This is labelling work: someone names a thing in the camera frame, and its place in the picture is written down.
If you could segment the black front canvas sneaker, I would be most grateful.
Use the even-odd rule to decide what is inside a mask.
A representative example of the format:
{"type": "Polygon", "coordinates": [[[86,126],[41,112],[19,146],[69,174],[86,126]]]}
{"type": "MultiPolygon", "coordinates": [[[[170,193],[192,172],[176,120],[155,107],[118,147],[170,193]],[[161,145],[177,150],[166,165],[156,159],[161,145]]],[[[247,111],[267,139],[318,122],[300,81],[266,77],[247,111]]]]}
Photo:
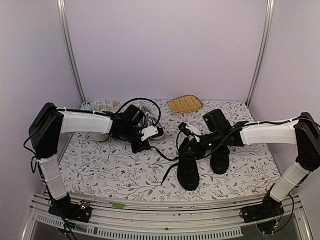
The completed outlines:
{"type": "Polygon", "coordinates": [[[161,185],[165,182],[167,176],[169,175],[171,169],[177,167],[177,180],[181,187],[186,191],[194,191],[199,185],[200,176],[198,172],[198,166],[195,160],[188,160],[181,155],[170,159],[166,157],[158,148],[152,146],[151,148],[155,149],[156,152],[164,159],[168,161],[178,160],[178,162],[172,164],[167,171],[165,172],[161,185]]]}

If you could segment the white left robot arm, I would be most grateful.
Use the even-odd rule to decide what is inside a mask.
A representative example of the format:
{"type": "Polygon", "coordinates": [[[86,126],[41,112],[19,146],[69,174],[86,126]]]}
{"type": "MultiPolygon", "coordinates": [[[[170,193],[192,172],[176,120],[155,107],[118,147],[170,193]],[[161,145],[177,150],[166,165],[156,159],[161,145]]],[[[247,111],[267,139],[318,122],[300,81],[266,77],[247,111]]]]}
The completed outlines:
{"type": "Polygon", "coordinates": [[[124,112],[99,112],[58,108],[47,102],[31,124],[27,140],[31,142],[33,160],[39,170],[42,182],[48,191],[51,214],[61,218],[78,219],[88,216],[88,203],[72,203],[60,173],[57,160],[58,143],[61,134],[73,132],[107,134],[128,142],[133,153],[150,148],[148,138],[158,134],[155,125],[138,126],[145,114],[130,105],[124,112]]]}

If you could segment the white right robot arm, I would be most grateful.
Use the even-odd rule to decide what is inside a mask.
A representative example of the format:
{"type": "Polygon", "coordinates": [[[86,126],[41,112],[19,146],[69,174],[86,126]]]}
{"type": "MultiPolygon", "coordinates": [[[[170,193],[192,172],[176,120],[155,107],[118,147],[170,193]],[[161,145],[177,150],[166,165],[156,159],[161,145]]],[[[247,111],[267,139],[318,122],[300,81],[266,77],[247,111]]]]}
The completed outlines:
{"type": "Polygon", "coordinates": [[[195,126],[186,124],[183,132],[193,138],[182,154],[193,162],[210,157],[210,167],[215,174],[227,171],[230,147],[267,144],[296,148],[293,163],[269,188],[262,202],[240,210],[245,223],[284,214],[282,201],[320,167],[320,126],[308,112],[284,120],[245,120],[231,124],[221,109],[214,109],[202,118],[209,133],[203,134],[195,126]]]}

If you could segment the black canvas sneaker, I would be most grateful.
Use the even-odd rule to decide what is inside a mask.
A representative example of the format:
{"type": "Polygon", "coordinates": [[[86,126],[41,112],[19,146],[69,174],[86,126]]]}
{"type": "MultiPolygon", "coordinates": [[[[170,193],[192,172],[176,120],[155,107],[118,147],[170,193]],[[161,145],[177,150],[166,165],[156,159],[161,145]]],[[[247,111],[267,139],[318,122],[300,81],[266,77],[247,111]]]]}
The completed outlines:
{"type": "Polygon", "coordinates": [[[223,175],[229,168],[230,150],[227,146],[220,146],[210,157],[210,167],[215,174],[223,175]]]}
{"type": "Polygon", "coordinates": [[[198,172],[198,166],[195,160],[188,160],[181,155],[170,159],[166,157],[158,148],[152,146],[151,148],[155,149],[156,152],[164,159],[168,161],[178,160],[178,162],[172,164],[167,171],[165,172],[161,185],[165,182],[167,176],[169,175],[171,169],[177,167],[177,180],[181,187],[186,191],[194,191],[199,185],[200,176],[198,172]]]}

